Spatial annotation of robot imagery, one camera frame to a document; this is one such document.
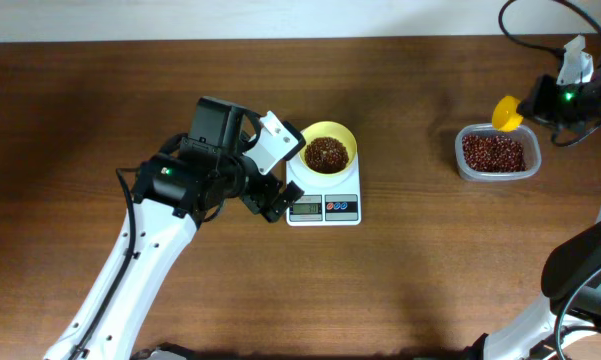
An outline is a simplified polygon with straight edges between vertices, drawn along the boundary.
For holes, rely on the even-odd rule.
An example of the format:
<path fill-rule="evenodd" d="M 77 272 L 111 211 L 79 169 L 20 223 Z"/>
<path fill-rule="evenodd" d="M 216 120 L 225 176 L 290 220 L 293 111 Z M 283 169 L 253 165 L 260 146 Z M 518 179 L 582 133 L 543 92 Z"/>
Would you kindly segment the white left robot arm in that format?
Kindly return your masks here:
<path fill-rule="evenodd" d="M 202 97 L 191 127 L 169 138 L 121 185 L 126 215 L 116 243 L 48 359 L 128 359 L 171 267 L 202 224 L 240 199 L 269 223 L 302 189 L 273 169 L 305 146 L 299 130 L 273 112 Z"/>

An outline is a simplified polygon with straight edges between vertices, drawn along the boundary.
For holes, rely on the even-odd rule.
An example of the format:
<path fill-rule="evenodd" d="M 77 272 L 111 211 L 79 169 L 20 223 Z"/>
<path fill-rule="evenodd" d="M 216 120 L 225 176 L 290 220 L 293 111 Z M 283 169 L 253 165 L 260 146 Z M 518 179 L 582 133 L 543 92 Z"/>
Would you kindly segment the yellow plastic scoop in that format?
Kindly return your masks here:
<path fill-rule="evenodd" d="M 496 105 L 491 125 L 500 132 L 512 132 L 523 122 L 524 117 L 518 113 L 517 108 L 521 101 L 513 96 L 503 97 Z"/>

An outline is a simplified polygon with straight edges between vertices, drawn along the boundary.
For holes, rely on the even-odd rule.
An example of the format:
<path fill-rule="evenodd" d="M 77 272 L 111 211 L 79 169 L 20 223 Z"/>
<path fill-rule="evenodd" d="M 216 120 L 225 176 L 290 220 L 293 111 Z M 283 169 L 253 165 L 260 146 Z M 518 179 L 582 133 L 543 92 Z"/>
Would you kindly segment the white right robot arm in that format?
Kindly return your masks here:
<path fill-rule="evenodd" d="M 499 131 L 523 119 L 555 135 L 569 130 L 584 137 L 601 128 L 601 56 L 596 65 L 577 37 L 559 52 L 557 78 L 539 77 L 524 100 L 502 99 L 492 116 Z M 595 225 L 555 248 L 543 268 L 541 293 L 513 322 L 483 334 L 464 349 L 464 359 L 564 358 L 570 344 L 601 335 L 601 207 Z"/>

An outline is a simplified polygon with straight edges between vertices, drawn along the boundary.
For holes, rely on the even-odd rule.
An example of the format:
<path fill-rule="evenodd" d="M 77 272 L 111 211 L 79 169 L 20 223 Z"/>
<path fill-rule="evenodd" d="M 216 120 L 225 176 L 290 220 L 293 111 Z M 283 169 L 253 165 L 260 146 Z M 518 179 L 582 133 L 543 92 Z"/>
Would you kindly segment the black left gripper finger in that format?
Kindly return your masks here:
<path fill-rule="evenodd" d="M 306 140 L 303 134 L 290 122 L 284 121 L 283 126 L 286 130 L 290 132 L 293 138 L 297 141 L 297 144 L 294 146 L 294 150 L 301 150 L 306 146 Z"/>
<path fill-rule="evenodd" d="M 282 192 L 276 192 L 264 209 L 264 218 L 269 223 L 277 222 L 296 203 L 304 191 L 294 182 L 289 182 Z"/>

